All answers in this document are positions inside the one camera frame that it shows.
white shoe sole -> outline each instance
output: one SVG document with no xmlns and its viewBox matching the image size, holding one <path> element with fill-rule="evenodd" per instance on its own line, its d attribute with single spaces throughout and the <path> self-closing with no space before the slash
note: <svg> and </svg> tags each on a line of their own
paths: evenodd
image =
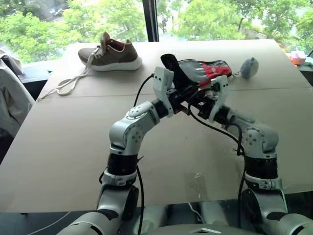
<svg viewBox="0 0 313 235">
<path fill-rule="evenodd" d="M 138 56 L 132 62 L 112 63 L 108 65 L 92 65 L 91 68 L 95 71 L 136 70 L 141 66 L 141 64 L 142 59 Z"/>
</svg>

black cable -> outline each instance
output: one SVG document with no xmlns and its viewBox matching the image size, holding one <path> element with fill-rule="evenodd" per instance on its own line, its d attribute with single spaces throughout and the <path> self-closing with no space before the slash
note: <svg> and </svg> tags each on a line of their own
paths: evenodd
<svg viewBox="0 0 313 235">
<path fill-rule="evenodd" d="M 154 75 L 153 75 L 153 73 L 152 73 L 152 74 L 151 74 L 149 77 L 147 77 L 146 80 L 144 80 L 143 83 L 141 84 L 141 86 L 140 86 L 140 88 L 139 88 L 139 90 L 138 90 L 138 92 L 137 92 L 137 95 L 136 95 L 136 99 L 135 99 L 135 102 L 134 102 L 134 107 L 135 107 L 136 104 L 137 104 L 137 101 L 138 101 L 138 98 L 139 98 L 139 95 L 140 95 L 140 92 L 141 92 L 143 86 L 144 86 L 144 85 L 146 84 L 146 82 L 149 81 L 149 79 L 152 78 L 153 76 L 154 76 Z"/>
<path fill-rule="evenodd" d="M 243 175 L 241 177 L 239 190 L 238 190 L 238 197 L 237 197 L 237 218 L 238 218 L 238 228 L 241 229 L 241 193 L 243 191 L 244 181 L 245 181 L 245 172 L 246 169 L 244 169 Z"/>
<path fill-rule="evenodd" d="M 242 139 L 243 139 L 243 132 L 241 129 L 241 126 L 232 123 L 229 124 L 228 126 L 236 126 L 238 128 L 238 147 L 237 147 L 237 155 L 243 155 L 244 157 L 246 156 L 245 151 L 243 150 L 243 152 L 240 154 L 240 149 L 239 149 L 239 144 L 242 144 Z M 237 196 L 237 219 L 238 219 L 238 228 L 241 228 L 241 194 L 243 191 L 243 186 L 244 186 L 244 182 L 245 182 L 245 172 L 246 172 L 246 168 L 244 168 L 244 172 L 243 175 L 241 177 L 240 180 L 240 185 L 239 185 L 239 190 L 238 190 L 238 196 Z"/>
<path fill-rule="evenodd" d="M 145 205 L 145 201 L 144 201 L 144 192 L 143 192 L 143 183 L 142 183 L 142 178 L 141 178 L 141 174 L 139 171 L 139 167 L 136 167 L 137 169 L 137 173 L 138 173 L 138 178 L 139 178 L 139 183 L 140 183 L 140 194 L 141 194 L 141 208 L 140 208 L 140 221 L 139 221 L 139 227 L 138 227 L 138 234 L 141 234 L 141 227 L 142 227 L 142 220 L 143 220 L 143 207 Z"/>
<path fill-rule="evenodd" d="M 235 137 L 233 137 L 231 134 L 229 134 L 229 133 L 227 133 L 227 132 L 225 132 L 225 131 L 222 131 L 222 130 L 220 130 L 219 128 L 216 128 L 216 127 L 214 127 L 214 126 L 211 126 L 211 125 L 209 125 L 209 124 L 207 124 L 207 123 L 201 121 L 199 118 L 197 118 L 197 117 L 192 113 L 192 111 L 191 111 L 190 108 L 191 108 L 191 103 L 188 104 L 188 113 L 189 113 L 196 121 L 198 121 L 199 123 L 201 123 L 202 125 L 204 125 L 204 126 L 206 126 L 206 127 L 209 127 L 209 128 L 211 128 L 211 129 L 213 129 L 213 130 L 215 130 L 215 131 L 217 131 L 217 132 L 220 132 L 220 133 L 222 133 L 222 134 L 224 134 L 224 135 L 230 137 L 230 138 L 231 138 L 232 140 L 234 140 L 237 144 L 239 144 L 239 141 L 238 141 Z M 242 147 L 241 144 L 239 145 L 239 147 L 240 147 L 240 149 L 242 150 L 242 152 L 244 152 L 244 148 Z"/>
<path fill-rule="evenodd" d="M 236 126 L 238 128 L 238 146 L 237 146 L 237 156 L 240 156 L 240 155 L 245 155 L 245 151 L 244 149 L 242 148 L 242 152 L 240 152 L 240 149 L 241 149 L 241 146 L 242 146 L 242 141 L 243 141 L 243 131 L 240 127 L 240 125 L 237 125 L 235 123 L 231 123 L 227 126 Z"/>
<path fill-rule="evenodd" d="M 101 173 L 100 177 L 99 177 L 99 182 L 102 184 L 102 176 L 104 175 L 104 171 Z"/>
<path fill-rule="evenodd" d="M 149 77 L 146 78 L 146 80 L 143 81 L 143 83 L 141 84 L 138 92 L 137 92 L 137 95 L 136 95 L 136 99 L 135 99 L 135 102 L 134 102 L 134 107 L 136 106 L 137 104 L 137 101 L 138 101 L 138 98 L 139 98 L 139 95 L 140 95 L 140 92 L 143 88 L 143 86 L 146 84 L 147 81 L 149 81 L 150 78 L 152 78 L 154 75 L 151 74 Z M 142 221 L 143 221 L 143 211 L 144 211 L 144 205 L 145 205 L 145 201 L 144 201 L 144 191 L 143 191 L 143 182 L 142 182 L 142 178 L 141 178 L 141 174 L 140 174 L 140 171 L 139 171 L 139 167 L 138 165 L 136 166 L 136 169 L 137 169 L 137 173 L 138 173 L 138 178 L 139 178 L 139 183 L 140 183 L 140 194 L 141 194 L 141 208 L 140 208 L 140 221 L 139 221 L 139 227 L 138 227 L 138 235 L 141 234 L 141 228 L 142 228 Z"/>
<path fill-rule="evenodd" d="M 193 94 L 189 101 L 192 101 L 192 99 L 199 93 L 195 93 Z M 236 143 L 237 143 L 237 156 L 240 156 L 240 155 L 243 155 L 244 157 L 246 156 L 245 154 L 245 150 L 242 146 L 242 138 L 243 138 L 243 133 L 242 133 L 242 129 L 239 125 L 235 124 L 235 123 L 230 123 L 228 126 L 236 126 L 238 128 L 238 140 L 232 136 L 231 134 L 225 132 L 225 131 L 222 131 L 214 126 L 211 126 L 203 121 L 201 121 L 199 118 L 197 118 L 191 111 L 191 102 L 188 102 L 188 113 L 196 120 L 198 121 L 199 123 L 201 123 L 202 125 L 206 126 L 206 127 L 209 127 L 217 132 L 220 132 L 230 138 L 232 138 Z M 244 186 L 244 181 L 245 181 L 245 171 L 246 169 L 244 168 L 244 172 L 243 172 L 243 175 L 242 175 L 242 178 L 240 180 L 240 185 L 239 185 L 239 190 L 238 190 L 238 197 L 237 197 L 237 206 L 238 206 L 238 209 L 237 209 L 237 217 L 238 217 L 238 227 L 241 228 L 241 194 L 242 194 L 242 190 L 243 190 L 243 186 Z"/>
</svg>

small gray stuffed toy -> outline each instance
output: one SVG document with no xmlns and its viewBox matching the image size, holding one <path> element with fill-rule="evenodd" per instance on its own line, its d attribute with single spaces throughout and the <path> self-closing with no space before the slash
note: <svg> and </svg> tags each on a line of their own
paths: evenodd
<svg viewBox="0 0 313 235">
<path fill-rule="evenodd" d="M 243 78 L 253 77 L 259 68 L 259 62 L 255 58 L 247 59 L 240 68 Z"/>
</svg>

beige tabletop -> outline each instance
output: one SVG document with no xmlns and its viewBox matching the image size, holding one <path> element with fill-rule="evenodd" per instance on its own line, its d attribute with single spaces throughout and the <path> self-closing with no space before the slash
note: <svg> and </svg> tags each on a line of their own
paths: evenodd
<svg viewBox="0 0 313 235">
<path fill-rule="evenodd" d="M 95 46 L 96 44 L 71 44 L 60 60 L 59 69 L 53 72 L 40 97 L 62 80 L 81 73 L 85 66 L 80 62 L 77 51 Z M 71 97 L 136 94 L 140 84 L 154 72 L 155 67 L 163 67 L 160 56 L 166 53 L 174 54 L 178 60 L 225 60 L 233 72 L 239 71 L 246 59 L 255 57 L 259 61 L 258 73 L 250 79 L 252 81 L 238 76 L 230 87 L 231 90 L 310 87 L 299 71 L 291 66 L 292 63 L 274 40 L 134 43 L 134 46 L 143 60 L 138 70 L 93 72 L 91 76 L 79 81 Z M 142 94 L 153 93 L 150 81 Z"/>
<path fill-rule="evenodd" d="M 266 59 L 262 63 L 259 59 L 258 76 L 248 81 L 237 77 L 226 104 L 254 115 L 279 133 L 278 164 L 285 193 L 312 190 L 312 89 L 274 41 L 258 41 L 264 47 L 268 43 L 270 52 L 264 51 L 262 55 L 257 46 L 253 50 L 251 41 L 232 42 L 234 48 L 242 47 L 241 54 L 246 58 L 252 55 L 257 58 L 257 54 L 259 58 L 275 55 L 276 73 L 289 72 L 282 79 L 274 74 L 275 71 L 263 71 L 274 66 Z M 220 48 L 214 48 L 212 44 L 220 45 Z M 250 45 L 248 52 L 244 50 L 244 44 Z M 0 211 L 95 209 L 101 187 L 98 177 L 106 167 L 109 155 L 109 128 L 131 108 L 133 93 L 151 73 L 150 70 L 154 70 L 152 67 L 146 70 L 145 66 L 152 63 L 161 65 L 156 61 L 160 55 L 168 53 L 167 49 L 162 51 L 158 43 L 151 45 L 151 48 L 158 48 L 157 53 L 147 56 L 140 51 L 144 65 L 139 69 L 142 73 L 131 73 L 136 73 L 136 77 L 126 76 L 127 72 L 108 72 L 103 74 L 111 74 L 111 77 L 100 78 L 100 73 L 95 73 L 82 79 L 70 96 L 52 96 L 36 102 L 0 165 Z M 201 53 L 205 45 L 211 48 L 208 59 Z M 63 60 L 70 57 L 71 50 L 75 52 L 72 52 L 72 57 L 76 60 L 77 50 L 73 48 L 78 47 L 70 45 Z M 149 44 L 136 44 L 136 48 L 143 47 L 148 48 Z M 181 43 L 172 47 L 167 45 L 166 48 L 172 48 L 172 53 L 179 59 L 187 58 L 187 49 L 190 48 L 193 58 L 226 60 L 234 71 L 245 60 L 240 54 L 238 56 L 242 59 L 237 63 L 232 59 L 239 51 L 232 49 L 229 41 Z M 71 65 L 67 72 L 83 68 L 78 67 Z M 62 73 L 61 70 L 56 71 L 47 86 L 53 87 L 54 80 L 58 80 L 57 74 Z M 115 77 L 114 73 L 124 74 L 123 79 Z M 151 91 L 151 84 L 147 84 L 138 103 L 154 100 L 155 96 L 149 94 Z M 183 113 L 164 118 L 146 135 L 139 153 L 145 156 L 139 166 L 146 204 L 236 198 L 243 162 L 236 156 L 235 147 L 228 137 L 203 127 Z"/>
</svg>

window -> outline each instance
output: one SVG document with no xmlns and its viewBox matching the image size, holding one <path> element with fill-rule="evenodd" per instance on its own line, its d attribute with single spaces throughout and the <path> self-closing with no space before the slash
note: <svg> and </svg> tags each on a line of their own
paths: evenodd
<svg viewBox="0 0 313 235">
<path fill-rule="evenodd" d="M 155 11 L 148 17 L 155 2 L 157 17 Z M 269 38 L 285 52 L 309 53 L 313 48 L 312 0 L 144 0 L 144 4 L 0 0 L 0 49 L 23 63 L 58 59 L 68 44 L 98 43 L 103 31 L 133 42 Z M 156 18 L 157 27 L 149 30 Z"/>
<path fill-rule="evenodd" d="M 290 52 L 313 48 L 313 1 L 156 0 L 160 41 L 275 39 Z"/>
<path fill-rule="evenodd" d="M 0 49 L 23 63 L 57 59 L 71 43 L 147 40 L 140 0 L 0 0 Z"/>
</svg>

